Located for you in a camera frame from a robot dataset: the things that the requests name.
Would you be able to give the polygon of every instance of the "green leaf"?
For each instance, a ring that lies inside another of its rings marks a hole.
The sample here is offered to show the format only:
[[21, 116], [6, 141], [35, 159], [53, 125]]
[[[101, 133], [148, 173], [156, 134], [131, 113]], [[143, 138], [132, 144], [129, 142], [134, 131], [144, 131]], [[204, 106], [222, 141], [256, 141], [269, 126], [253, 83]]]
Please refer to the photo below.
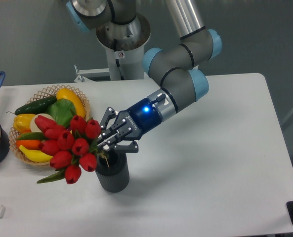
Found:
[[76, 165], [79, 164], [79, 158], [76, 155], [73, 155], [71, 164], [76, 164]]
[[64, 179], [64, 174], [65, 174], [65, 169], [61, 169], [59, 172], [55, 174], [52, 174], [48, 177], [38, 180], [37, 184], [48, 183], [48, 182]]
[[89, 146], [88, 152], [89, 153], [98, 152], [97, 138], [92, 141], [91, 145]]
[[74, 116], [74, 111], [76, 111], [75, 106], [70, 100], [59, 99], [50, 105], [45, 113], [51, 115], [57, 124], [68, 127]]

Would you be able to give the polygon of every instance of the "fruit basket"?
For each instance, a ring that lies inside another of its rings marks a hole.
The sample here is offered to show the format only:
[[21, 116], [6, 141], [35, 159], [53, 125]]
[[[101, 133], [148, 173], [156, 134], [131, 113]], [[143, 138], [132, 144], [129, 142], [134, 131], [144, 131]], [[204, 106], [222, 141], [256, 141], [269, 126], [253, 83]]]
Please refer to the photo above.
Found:
[[[80, 99], [81, 103], [84, 106], [85, 110], [85, 119], [88, 120], [90, 117], [90, 105], [89, 101], [86, 97], [86, 95], [81, 92], [78, 88], [74, 88], [69, 85], [53, 85], [52, 87], [43, 88], [42, 90], [39, 90], [36, 94], [34, 94], [33, 97], [30, 98], [30, 100], [27, 102], [27, 104], [40, 100], [45, 97], [49, 96], [55, 96], [58, 90], [62, 88], [67, 88], [73, 91]], [[16, 146], [16, 138], [20, 135], [19, 131], [17, 131], [14, 127], [10, 129], [9, 133], [9, 143], [10, 143], [10, 149], [15, 154], [17, 158], [19, 158], [22, 162], [30, 165], [37, 165], [37, 166], [49, 166], [49, 161], [47, 162], [35, 162], [30, 159], [28, 159], [24, 153], [22, 153]]]

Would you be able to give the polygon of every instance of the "black cylindrical container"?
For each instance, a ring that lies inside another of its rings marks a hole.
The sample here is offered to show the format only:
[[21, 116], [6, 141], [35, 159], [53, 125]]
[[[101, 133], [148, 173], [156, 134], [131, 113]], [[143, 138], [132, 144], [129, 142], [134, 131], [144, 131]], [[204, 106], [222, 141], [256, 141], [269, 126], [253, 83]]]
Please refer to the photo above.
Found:
[[130, 180], [126, 154], [110, 152], [108, 163], [109, 167], [104, 158], [97, 156], [96, 174], [99, 182], [108, 192], [120, 192], [126, 188]]

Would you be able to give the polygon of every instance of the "tulip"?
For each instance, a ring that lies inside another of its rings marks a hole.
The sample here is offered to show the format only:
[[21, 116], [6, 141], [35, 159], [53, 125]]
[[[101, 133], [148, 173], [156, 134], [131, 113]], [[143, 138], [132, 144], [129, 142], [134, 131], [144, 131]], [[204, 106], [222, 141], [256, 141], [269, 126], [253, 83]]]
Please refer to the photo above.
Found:
[[65, 127], [57, 125], [55, 128], [45, 129], [44, 136], [51, 140], [57, 140], [62, 132], [67, 131]]
[[65, 179], [66, 183], [74, 184], [78, 181], [79, 177], [82, 174], [82, 170], [79, 166], [71, 164], [65, 170]]
[[63, 131], [57, 139], [57, 145], [61, 150], [70, 150], [74, 142], [75, 138], [69, 131]]
[[49, 165], [55, 169], [61, 169], [71, 164], [72, 154], [68, 151], [56, 153], [49, 162]]
[[77, 156], [86, 154], [89, 150], [89, 144], [84, 138], [78, 138], [75, 140], [72, 146], [72, 152]]
[[96, 156], [92, 153], [86, 153], [79, 159], [79, 164], [88, 172], [93, 172], [97, 167]]
[[45, 132], [46, 129], [55, 128], [57, 126], [57, 123], [54, 120], [51, 120], [42, 115], [37, 116], [34, 122], [43, 133]]
[[77, 130], [80, 134], [83, 134], [85, 132], [86, 125], [86, 120], [79, 115], [75, 115], [70, 122], [73, 133], [75, 133], [75, 131]]
[[90, 119], [85, 128], [85, 134], [90, 139], [95, 139], [101, 133], [101, 127], [98, 121]]
[[61, 150], [59, 149], [56, 140], [47, 140], [45, 142], [40, 143], [39, 149], [49, 156], [54, 156]]

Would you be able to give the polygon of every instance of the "white table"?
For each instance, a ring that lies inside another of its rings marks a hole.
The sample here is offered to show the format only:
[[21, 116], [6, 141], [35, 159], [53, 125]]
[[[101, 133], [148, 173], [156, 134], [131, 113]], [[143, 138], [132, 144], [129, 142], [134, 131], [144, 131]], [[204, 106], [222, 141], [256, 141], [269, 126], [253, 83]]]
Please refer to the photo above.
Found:
[[[0, 237], [234, 237], [293, 232], [293, 168], [260, 74], [208, 77], [209, 93], [140, 140], [128, 155], [130, 182], [104, 191], [94, 173], [76, 184], [36, 181], [50, 168], [12, 153], [0, 163]], [[101, 120], [158, 89], [149, 80], [72, 83]], [[0, 90], [0, 123], [47, 85]]]

